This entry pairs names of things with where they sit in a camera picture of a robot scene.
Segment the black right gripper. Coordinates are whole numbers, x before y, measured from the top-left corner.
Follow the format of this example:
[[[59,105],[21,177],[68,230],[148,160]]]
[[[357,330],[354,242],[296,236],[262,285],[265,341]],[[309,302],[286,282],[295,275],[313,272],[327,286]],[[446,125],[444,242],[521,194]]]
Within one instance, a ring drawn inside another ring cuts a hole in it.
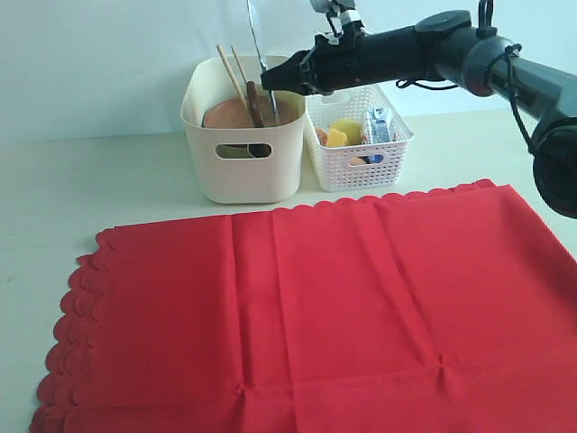
[[[313,50],[298,51],[262,72],[261,85],[301,96],[328,95],[421,74],[422,47],[415,27],[374,34],[348,27],[336,44],[317,35]]]

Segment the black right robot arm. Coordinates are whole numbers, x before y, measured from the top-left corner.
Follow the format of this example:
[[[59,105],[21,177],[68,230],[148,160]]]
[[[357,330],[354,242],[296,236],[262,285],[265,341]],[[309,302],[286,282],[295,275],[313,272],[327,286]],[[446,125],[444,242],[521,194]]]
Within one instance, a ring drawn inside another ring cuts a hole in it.
[[[406,87],[446,80],[478,97],[503,97],[533,158],[541,198],[556,213],[574,218],[576,77],[523,59],[521,45],[491,25],[489,2],[482,1],[479,12],[477,25],[469,12],[454,10],[368,34],[353,11],[342,11],[338,37],[316,37],[300,68],[320,94],[384,81]]]

